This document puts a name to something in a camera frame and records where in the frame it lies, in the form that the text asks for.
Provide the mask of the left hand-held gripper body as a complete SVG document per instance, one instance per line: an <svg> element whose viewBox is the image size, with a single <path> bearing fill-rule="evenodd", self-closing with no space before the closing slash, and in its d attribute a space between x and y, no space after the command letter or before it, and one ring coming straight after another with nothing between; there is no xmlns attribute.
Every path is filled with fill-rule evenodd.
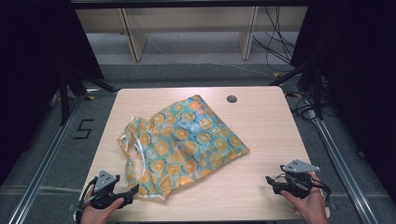
<svg viewBox="0 0 396 224"><path fill-rule="evenodd" d="M118 198L125 198L124 193L114 193L115 185L120 181L119 175L112 175L101 170L93 180L94 188L92 195L84 201L84 205L90 205L96 209L109 207Z"/></svg>

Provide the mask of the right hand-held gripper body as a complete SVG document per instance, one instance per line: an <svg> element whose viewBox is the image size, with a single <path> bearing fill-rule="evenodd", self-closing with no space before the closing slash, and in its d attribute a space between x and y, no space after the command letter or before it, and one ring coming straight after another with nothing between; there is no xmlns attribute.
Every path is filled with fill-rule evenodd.
<svg viewBox="0 0 396 224"><path fill-rule="evenodd" d="M286 165L281 165L280 170L282 174L278 177L283 177L285 182L281 182L285 191L291 193L294 197L304 199L310 193L313 187L324 189L325 185L316 185L314 180L310 177L309 172L319 171L320 168L306 163L304 161L293 160Z"/></svg>

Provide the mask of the orange print fabric bag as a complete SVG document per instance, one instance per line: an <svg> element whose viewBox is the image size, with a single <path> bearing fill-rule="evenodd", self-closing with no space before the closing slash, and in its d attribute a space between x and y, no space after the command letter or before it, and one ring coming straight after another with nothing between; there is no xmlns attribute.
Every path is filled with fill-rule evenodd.
<svg viewBox="0 0 396 224"><path fill-rule="evenodd" d="M249 153L243 141L199 95L175 102L150 119L133 117L118 139L125 182L146 198L165 199L220 166Z"/></svg>

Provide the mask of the person's left hand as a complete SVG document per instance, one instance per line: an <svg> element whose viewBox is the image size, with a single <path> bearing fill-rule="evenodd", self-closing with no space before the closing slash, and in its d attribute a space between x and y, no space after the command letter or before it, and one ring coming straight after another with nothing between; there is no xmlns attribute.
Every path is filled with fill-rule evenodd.
<svg viewBox="0 0 396 224"><path fill-rule="evenodd" d="M111 215L123 204L124 199L118 198L105 209L96 209L90 205L82 210L80 224L106 224Z"/></svg>

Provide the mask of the person's right hand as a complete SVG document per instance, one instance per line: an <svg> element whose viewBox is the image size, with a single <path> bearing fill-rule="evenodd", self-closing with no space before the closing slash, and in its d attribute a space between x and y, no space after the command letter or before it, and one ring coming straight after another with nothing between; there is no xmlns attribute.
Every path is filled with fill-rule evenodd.
<svg viewBox="0 0 396 224"><path fill-rule="evenodd" d="M319 188L313 187L304 199L296 198L285 190L281 191L281 195L292 204L290 211L298 212L307 224L329 224L324 197Z"/></svg>

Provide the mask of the black metal stand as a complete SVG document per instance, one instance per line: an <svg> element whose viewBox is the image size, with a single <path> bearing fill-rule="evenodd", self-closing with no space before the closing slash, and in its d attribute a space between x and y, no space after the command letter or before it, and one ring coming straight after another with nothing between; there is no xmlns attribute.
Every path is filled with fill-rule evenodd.
<svg viewBox="0 0 396 224"><path fill-rule="evenodd" d="M279 86L289 79L301 74L300 81L297 86L300 91L307 91L309 88L314 90L313 108L315 115L322 119L321 112L321 73L316 59L308 59L306 62L300 64L283 77L276 79L270 83L270 86Z"/></svg>
<svg viewBox="0 0 396 224"><path fill-rule="evenodd" d="M106 84L103 80L92 77L84 73L80 69L74 67L64 67L61 74L59 75L59 91L62 106L62 125L66 124L66 121L70 117L67 90L70 89L76 96L84 96L87 93L87 89L82 83L83 80L88 80L92 84L109 92L118 91L118 89Z"/></svg>

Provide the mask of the dark curtain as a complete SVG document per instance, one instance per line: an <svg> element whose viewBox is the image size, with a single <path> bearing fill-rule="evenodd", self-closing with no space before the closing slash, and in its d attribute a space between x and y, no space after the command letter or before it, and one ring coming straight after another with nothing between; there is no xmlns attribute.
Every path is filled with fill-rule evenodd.
<svg viewBox="0 0 396 224"><path fill-rule="evenodd" d="M32 140L66 67L103 76L71 0L0 0L0 184Z"/></svg>
<svg viewBox="0 0 396 224"><path fill-rule="evenodd" d="M310 0L291 64L321 51L334 105L390 198L396 202L396 0Z"/></svg>

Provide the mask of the light wooden shelf unit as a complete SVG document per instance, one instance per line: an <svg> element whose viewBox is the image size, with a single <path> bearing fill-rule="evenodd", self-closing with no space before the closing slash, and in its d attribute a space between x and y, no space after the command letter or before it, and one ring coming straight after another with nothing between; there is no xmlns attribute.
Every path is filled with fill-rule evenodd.
<svg viewBox="0 0 396 224"><path fill-rule="evenodd" d="M275 21L282 32L298 32L306 11L306 7L157 7L79 9L77 14L88 34L125 34L135 62L141 60L150 34L172 32L236 32L246 61L254 33L272 30Z"/></svg>

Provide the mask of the aluminium floor rail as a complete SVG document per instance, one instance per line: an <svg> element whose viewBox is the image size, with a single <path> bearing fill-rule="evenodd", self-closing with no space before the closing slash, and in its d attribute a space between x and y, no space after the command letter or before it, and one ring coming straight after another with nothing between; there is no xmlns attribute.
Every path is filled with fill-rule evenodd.
<svg viewBox="0 0 396 224"><path fill-rule="evenodd" d="M95 96L94 101L86 99ZM73 215L116 94L90 90L45 117L32 145L0 186L0 224L75 224Z"/></svg>
<svg viewBox="0 0 396 224"><path fill-rule="evenodd" d="M342 157L342 154L335 144L330 131L325 125L324 120L320 118L319 114L314 109L309 110L309 116L313 120L314 125L318 128L319 135L324 141L324 145L332 161L333 167L339 175L339 178L346 189L347 195L357 210L361 223L379 224L378 219L376 218L375 213L369 204L369 201L366 199L363 191L358 186L356 179L347 166L346 161Z"/></svg>

